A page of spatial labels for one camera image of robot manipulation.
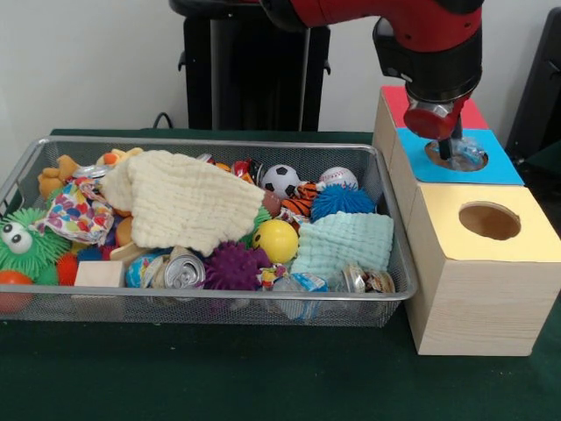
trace blue top panel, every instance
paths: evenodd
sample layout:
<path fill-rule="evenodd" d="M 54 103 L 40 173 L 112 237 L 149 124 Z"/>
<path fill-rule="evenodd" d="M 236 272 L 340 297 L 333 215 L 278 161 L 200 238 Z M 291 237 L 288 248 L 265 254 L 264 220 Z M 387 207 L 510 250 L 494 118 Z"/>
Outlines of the blue top panel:
<path fill-rule="evenodd" d="M 424 147 L 429 143 L 428 139 L 418 137 L 409 129 L 398 129 L 397 132 L 413 174 L 421 182 L 524 185 L 499 140 L 490 130 L 464 129 L 464 137 L 476 139 L 489 158 L 484 168 L 470 173 L 439 167 L 424 151 Z"/>

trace baseball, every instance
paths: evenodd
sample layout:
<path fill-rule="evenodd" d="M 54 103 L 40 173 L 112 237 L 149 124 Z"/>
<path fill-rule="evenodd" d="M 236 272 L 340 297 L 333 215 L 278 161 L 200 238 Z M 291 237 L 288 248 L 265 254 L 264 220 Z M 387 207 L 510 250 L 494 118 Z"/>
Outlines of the baseball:
<path fill-rule="evenodd" d="M 340 184 L 342 186 L 354 186 L 356 189 L 359 187 L 357 177 L 354 176 L 349 168 L 343 167 L 328 169 L 320 175 L 319 181 L 324 182 L 326 186 Z"/>

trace googly eye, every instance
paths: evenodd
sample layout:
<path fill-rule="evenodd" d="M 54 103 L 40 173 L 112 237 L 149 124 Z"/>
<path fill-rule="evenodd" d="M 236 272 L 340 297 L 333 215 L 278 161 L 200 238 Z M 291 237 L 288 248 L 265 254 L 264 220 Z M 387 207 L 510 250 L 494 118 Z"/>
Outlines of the googly eye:
<path fill-rule="evenodd" d="M 27 253 L 32 248 L 33 238 L 27 231 L 21 231 L 13 235 L 9 241 L 5 241 L 8 248 L 14 254 Z"/>
<path fill-rule="evenodd" d="M 2 237 L 2 241 L 9 245 L 11 243 L 11 239 L 14 235 L 20 234 L 21 232 L 25 232 L 25 228 L 23 225 L 17 222 L 10 222 L 2 227 L 2 232 L 0 232 L 0 236 Z"/>

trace purple spiky ball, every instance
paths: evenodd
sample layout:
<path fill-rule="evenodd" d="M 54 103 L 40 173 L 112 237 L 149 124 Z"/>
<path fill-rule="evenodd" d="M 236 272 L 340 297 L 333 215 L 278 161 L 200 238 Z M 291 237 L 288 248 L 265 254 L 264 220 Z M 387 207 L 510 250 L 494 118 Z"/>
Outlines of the purple spiky ball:
<path fill-rule="evenodd" d="M 220 244 L 204 263 L 205 289 L 254 291 L 260 287 L 257 275 L 270 268 L 271 261 L 262 249 L 246 250 L 243 243 L 228 241 Z"/>

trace basket rim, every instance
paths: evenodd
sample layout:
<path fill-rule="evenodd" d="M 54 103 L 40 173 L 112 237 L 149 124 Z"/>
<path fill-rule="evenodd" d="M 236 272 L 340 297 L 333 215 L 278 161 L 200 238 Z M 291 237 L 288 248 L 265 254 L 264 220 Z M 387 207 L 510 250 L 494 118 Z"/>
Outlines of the basket rim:
<path fill-rule="evenodd" d="M 371 293 L 333 293 L 333 292 L 273 292 L 273 291 L 226 291 L 210 289 L 133 289 L 133 288 L 110 288 L 110 287 L 61 287 L 41 285 L 0 285 L 0 293 L 22 293 L 22 294 L 62 294 L 78 296 L 162 296 L 177 298 L 233 298 L 252 300 L 310 300 L 310 301 L 363 301 L 363 302 L 394 302 L 403 301 L 412 297 L 418 289 L 418 278 L 415 264 L 409 247 L 405 228 L 401 219 L 401 213 L 397 206 L 386 163 L 381 153 L 375 146 L 364 144 L 341 144 L 341 143 L 297 143 L 297 142 L 272 142 L 272 141 L 243 141 L 243 140 L 214 140 L 214 139 L 154 139 L 154 138 L 111 138 L 111 137 L 89 137 L 89 136 L 48 136 L 32 142 L 16 166 L 6 178 L 0 188 L 0 201 L 3 201 L 10 193 L 13 185 L 17 183 L 19 176 L 25 170 L 32 158 L 49 143 L 73 142 L 73 143 L 120 143 L 142 146 L 153 145 L 193 145 L 193 146 L 244 146 L 244 147 L 268 147 L 275 149 L 329 149 L 329 150 L 358 150 L 369 153 L 376 160 L 382 190 L 386 198 L 389 216 L 394 220 L 394 235 L 396 246 L 400 248 L 403 259 L 403 269 L 407 280 L 404 291 L 393 294 L 371 294 Z"/>

